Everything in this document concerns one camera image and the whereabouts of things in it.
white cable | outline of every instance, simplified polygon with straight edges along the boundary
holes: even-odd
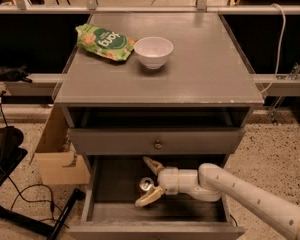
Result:
[[[262,91],[260,91],[260,93],[264,93],[265,91],[269,90],[269,88],[271,87],[271,85],[274,83],[274,81],[277,78],[278,69],[279,69],[279,62],[280,62],[280,54],[281,54],[282,37],[283,37],[284,30],[286,28],[286,15],[285,15],[282,7],[280,5],[278,5],[278,4],[272,4],[272,6],[281,11],[282,18],[283,18],[283,24],[282,24],[282,29],[281,29],[279,43],[278,43],[277,64],[276,64],[276,69],[275,69],[275,72],[274,72],[274,79],[269,83],[269,85],[266,88],[264,88]]]

desk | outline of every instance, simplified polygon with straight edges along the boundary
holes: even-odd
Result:
[[[90,24],[174,44],[168,63],[148,71],[136,54],[116,63],[78,49],[56,98],[77,151],[92,163],[78,239],[236,239],[224,198],[165,197],[134,207],[142,156],[165,165],[224,166],[263,99],[219,16],[206,13],[96,13]]]

closed drawer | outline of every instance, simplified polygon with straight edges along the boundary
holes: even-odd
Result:
[[[69,135],[87,155],[232,154],[244,129],[70,129]]]
[[[190,157],[160,156],[160,162],[198,168],[199,156]],[[135,207],[141,178],[156,180],[142,156],[96,156],[92,174],[81,222],[70,229],[76,239],[231,240],[244,233],[243,228],[231,224],[224,197],[201,202],[179,194]]]

cardboard box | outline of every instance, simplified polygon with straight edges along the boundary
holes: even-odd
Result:
[[[83,157],[74,151],[64,152],[67,131],[61,108],[54,107],[35,152],[43,184],[89,183],[90,172]]]

bag of chips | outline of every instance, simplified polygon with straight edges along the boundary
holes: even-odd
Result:
[[[115,61],[125,61],[133,51],[135,40],[111,30],[84,24],[76,28],[77,46]]]

